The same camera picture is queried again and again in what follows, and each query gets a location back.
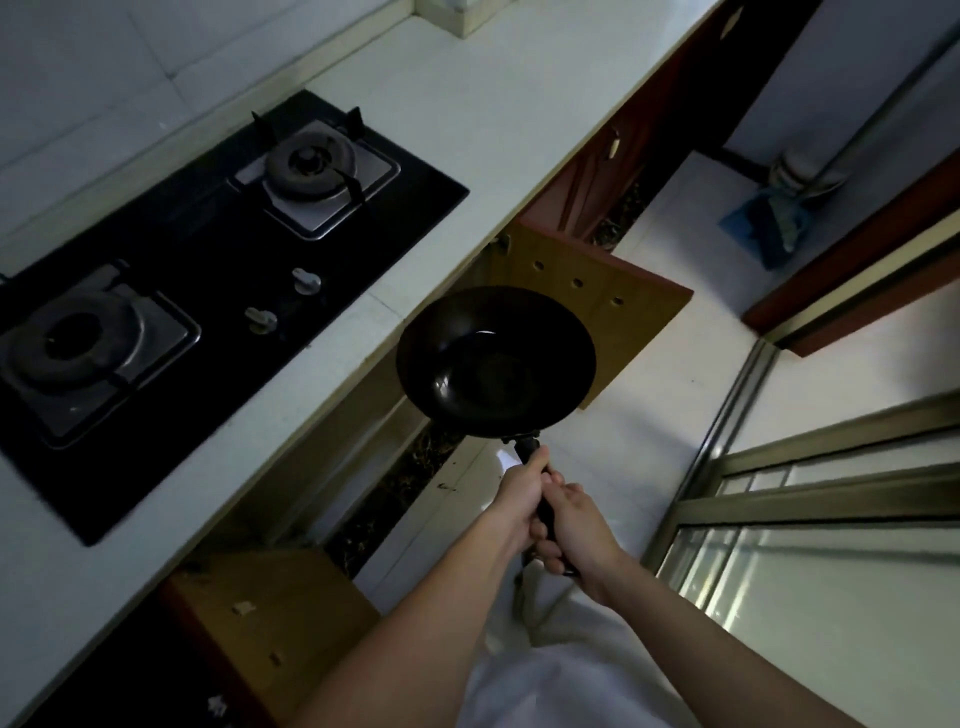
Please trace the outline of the person's right hand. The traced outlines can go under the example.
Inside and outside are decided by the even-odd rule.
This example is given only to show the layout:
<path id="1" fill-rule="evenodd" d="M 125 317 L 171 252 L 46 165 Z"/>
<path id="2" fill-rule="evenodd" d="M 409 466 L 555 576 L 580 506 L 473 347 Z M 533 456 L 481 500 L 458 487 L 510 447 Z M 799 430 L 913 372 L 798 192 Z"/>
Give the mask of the person's right hand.
<path id="1" fill-rule="evenodd" d="M 556 536 L 562 557 L 560 561 L 547 561 L 533 545 L 536 557 L 547 571 L 556 576 L 575 571 L 587 596 L 603 606 L 613 606 L 618 579 L 632 558 L 618 543 L 594 500 L 584 493 L 582 506 L 559 512 L 558 525 L 554 524 L 553 513 L 552 525 L 548 527 L 550 536 Z"/>

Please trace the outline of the person's left hand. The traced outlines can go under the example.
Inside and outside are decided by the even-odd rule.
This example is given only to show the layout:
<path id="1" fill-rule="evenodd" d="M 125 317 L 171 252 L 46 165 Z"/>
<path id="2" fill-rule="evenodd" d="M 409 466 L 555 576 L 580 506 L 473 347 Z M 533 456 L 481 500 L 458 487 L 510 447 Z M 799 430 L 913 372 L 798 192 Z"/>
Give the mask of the person's left hand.
<path id="1" fill-rule="evenodd" d="M 495 546 L 495 553 L 502 560 L 510 559 L 533 545 L 547 561 L 561 561 L 563 552 L 556 536 L 550 536 L 550 526 L 537 514 L 541 502 L 546 501 L 546 485 L 541 488 L 522 487 L 521 469 L 522 464 L 506 471 L 496 496 L 482 516 L 490 534 L 487 539 Z M 565 483 L 550 464 L 549 449 L 548 483 Z M 560 512 L 550 509 L 554 513 L 554 525 L 558 526 Z"/>

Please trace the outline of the black wok with handle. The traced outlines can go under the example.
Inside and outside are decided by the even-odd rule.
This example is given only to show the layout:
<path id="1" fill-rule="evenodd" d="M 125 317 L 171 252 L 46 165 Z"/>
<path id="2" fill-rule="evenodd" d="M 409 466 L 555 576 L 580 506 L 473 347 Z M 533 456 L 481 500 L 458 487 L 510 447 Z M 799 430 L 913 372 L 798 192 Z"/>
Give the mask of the black wok with handle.
<path id="1" fill-rule="evenodd" d="M 402 332 L 395 367 L 427 418 L 512 445 L 527 464 L 542 431 L 586 399 L 597 356 L 587 327 L 558 300 L 487 285 L 426 306 Z"/>

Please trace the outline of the person's right forearm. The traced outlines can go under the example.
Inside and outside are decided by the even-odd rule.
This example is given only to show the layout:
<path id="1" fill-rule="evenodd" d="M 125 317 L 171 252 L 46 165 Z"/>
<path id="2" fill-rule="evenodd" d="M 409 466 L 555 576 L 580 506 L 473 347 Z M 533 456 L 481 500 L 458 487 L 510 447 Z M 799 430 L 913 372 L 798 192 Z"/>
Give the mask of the person's right forearm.
<path id="1" fill-rule="evenodd" d="M 865 728 L 617 549 L 578 557 L 588 593 L 630 625 L 702 728 Z"/>

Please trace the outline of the person's left forearm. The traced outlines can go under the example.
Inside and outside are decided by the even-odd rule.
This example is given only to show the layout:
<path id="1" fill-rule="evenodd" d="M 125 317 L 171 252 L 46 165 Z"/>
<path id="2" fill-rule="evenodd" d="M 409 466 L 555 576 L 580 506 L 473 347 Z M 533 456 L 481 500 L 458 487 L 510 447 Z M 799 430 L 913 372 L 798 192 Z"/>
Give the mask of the person's left forearm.
<path id="1" fill-rule="evenodd" d="M 454 728 L 529 518 L 491 505 L 326 675 L 290 728 Z"/>

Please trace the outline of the open light wood cabinet door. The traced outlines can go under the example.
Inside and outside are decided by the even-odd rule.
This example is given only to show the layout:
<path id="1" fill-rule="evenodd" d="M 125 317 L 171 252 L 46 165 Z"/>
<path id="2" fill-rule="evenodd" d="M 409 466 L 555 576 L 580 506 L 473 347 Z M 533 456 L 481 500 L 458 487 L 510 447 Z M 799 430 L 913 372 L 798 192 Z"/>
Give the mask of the open light wood cabinet door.
<path id="1" fill-rule="evenodd" d="M 690 302 L 693 291 L 587 242 L 513 221 L 486 246 L 489 282 L 534 290 L 585 325 L 596 351 L 586 409 Z"/>
<path id="2" fill-rule="evenodd" d="M 249 728 L 284 728 L 379 622 L 322 551 L 217 553 L 184 562 L 159 601 Z"/>

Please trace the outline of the person's white clothing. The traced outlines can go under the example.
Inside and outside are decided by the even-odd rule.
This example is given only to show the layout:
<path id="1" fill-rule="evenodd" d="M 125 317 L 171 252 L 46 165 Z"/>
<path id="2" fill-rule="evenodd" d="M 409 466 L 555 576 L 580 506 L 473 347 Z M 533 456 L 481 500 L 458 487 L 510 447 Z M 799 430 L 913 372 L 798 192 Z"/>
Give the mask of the person's white clothing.
<path id="1" fill-rule="evenodd" d="M 456 728 L 700 728 L 630 625 L 575 577 L 524 567 L 531 646 L 474 664 Z"/>

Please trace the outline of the blue dustpan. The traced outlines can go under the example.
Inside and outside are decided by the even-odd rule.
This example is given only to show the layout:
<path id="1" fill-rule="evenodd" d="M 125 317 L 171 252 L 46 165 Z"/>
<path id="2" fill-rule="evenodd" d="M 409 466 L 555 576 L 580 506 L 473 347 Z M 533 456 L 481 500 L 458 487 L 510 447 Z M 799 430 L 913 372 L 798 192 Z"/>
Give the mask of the blue dustpan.
<path id="1" fill-rule="evenodd" d="M 801 247 L 811 213 L 797 196 L 764 187 L 720 221 L 720 229 L 767 271 L 781 269 Z"/>

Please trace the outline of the red-brown closed cabinet door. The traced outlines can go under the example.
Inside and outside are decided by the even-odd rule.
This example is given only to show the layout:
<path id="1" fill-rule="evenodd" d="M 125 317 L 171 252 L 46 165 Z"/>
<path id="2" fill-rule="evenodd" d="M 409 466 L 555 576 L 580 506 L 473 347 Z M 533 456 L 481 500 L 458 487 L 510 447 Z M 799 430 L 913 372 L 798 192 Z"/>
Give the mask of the red-brown closed cabinet door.
<path id="1" fill-rule="evenodd" d="M 668 136 L 668 118 L 690 93 L 692 77 L 721 43 L 723 27 L 736 17 L 741 0 L 720 0 L 639 88 L 618 108 L 516 217 L 525 225 L 586 240 L 642 174 L 659 138 Z M 616 158 L 605 159 L 610 129 L 621 143 Z"/>

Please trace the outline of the black glass gas cooktop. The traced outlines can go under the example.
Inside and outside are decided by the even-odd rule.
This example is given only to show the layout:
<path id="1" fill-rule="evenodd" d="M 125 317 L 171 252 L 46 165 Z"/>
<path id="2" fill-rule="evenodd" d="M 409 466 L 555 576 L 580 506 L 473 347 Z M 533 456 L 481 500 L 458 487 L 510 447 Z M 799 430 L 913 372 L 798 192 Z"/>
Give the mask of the black glass gas cooktop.
<path id="1" fill-rule="evenodd" d="M 63 449 L 42 443 L 0 383 L 0 452 L 84 546 L 100 542 L 214 431 L 469 195 L 468 188 L 303 90 L 0 285 L 0 334 L 100 266 L 126 261 L 201 327 L 198 343 Z M 270 217 L 229 178 L 313 120 L 345 127 L 401 166 L 319 240 Z M 292 271 L 318 274 L 320 293 Z M 278 327 L 249 330 L 246 308 Z"/>

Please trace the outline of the gas burner with steel tray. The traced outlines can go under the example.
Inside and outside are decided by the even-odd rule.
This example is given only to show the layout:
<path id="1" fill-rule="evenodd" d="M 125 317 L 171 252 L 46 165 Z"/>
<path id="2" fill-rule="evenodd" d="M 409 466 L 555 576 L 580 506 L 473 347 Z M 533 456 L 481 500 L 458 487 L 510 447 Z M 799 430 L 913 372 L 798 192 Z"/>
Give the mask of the gas burner with steel tray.
<path id="1" fill-rule="evenodd" d="M 228 179 L 303 240 L 320 240 L 388 187 L 402 166 L 345 127 L 313 120 Z"/>
<path id="2" fill-rule="evenodd" d="M 0 383 L 40 441 L 72 446 L 201 339 L 186 310 L 115 259 L 0 334 Z"/>

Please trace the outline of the mop with grey pole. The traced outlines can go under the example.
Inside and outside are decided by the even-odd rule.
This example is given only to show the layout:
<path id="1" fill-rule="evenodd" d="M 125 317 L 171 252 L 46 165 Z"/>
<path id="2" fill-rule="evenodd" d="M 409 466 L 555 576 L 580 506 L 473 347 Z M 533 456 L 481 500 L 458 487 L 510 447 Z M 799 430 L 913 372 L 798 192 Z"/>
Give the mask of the mop with grey pole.
<path id="1" fill-rule="evenodd" d="M 829 177 L 846 162 L 848 157 L 858 151 L 875 131 L 882 127 L 886 119 L 906 101 L 930 71 L 950 54 L 958 43 L 960 43 L 960 20 L 954 22 L 941 35 L 879 107 L 812 176 L 802 176 L 799 168 L 792 166 L 787 153 L 783 152 L 771 166 L 764 190 L 771 190 L 792 200 L 804 201 L 821 197 L 827 191 L 841 187 L 842 181 L 830 181 Z"/>

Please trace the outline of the metal sliding door frame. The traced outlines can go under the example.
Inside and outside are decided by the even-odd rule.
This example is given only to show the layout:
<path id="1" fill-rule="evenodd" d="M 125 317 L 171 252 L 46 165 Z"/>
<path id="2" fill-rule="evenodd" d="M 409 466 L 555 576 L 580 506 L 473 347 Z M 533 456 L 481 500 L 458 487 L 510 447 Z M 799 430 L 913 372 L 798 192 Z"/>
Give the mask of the metal sliding door frame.
<path id="1" fill-rule="evenodd" d="M 904 309 L 960 278 L 960 228 L 936 233 L 930 227 L 849 280 L 849 296 L 798 333 L 792 346 L 808 356 Z M 858 488 L 869 475 L 788 485 L 796 466 L 815 460 L 867 455 L 883 446 L 960 430 L 960 389 L 932 394 L 743 451 L 696 467 L 693 484 L 683 486 L 641 558 L 643 566 L 666 574 L 664 563 L 678 556 L 673 544 L 681 528 L 744 528 L 824 524 L 832 521 L 939 518 L 939 512 L 906 507 L 852 506 L 850 498 L 821 491 Z"/>

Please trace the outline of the brown wooden door frame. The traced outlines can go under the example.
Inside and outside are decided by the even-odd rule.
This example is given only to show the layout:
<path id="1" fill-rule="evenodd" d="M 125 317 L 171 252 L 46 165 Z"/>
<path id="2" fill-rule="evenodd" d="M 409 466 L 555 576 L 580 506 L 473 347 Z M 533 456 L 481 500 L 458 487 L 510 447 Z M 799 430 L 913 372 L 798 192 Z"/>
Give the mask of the brown wooden door frame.
<path id="1" fill-rule="evenodd" d="M 740 319 L 805 358 L 957 281 L 960 146 Z"/>

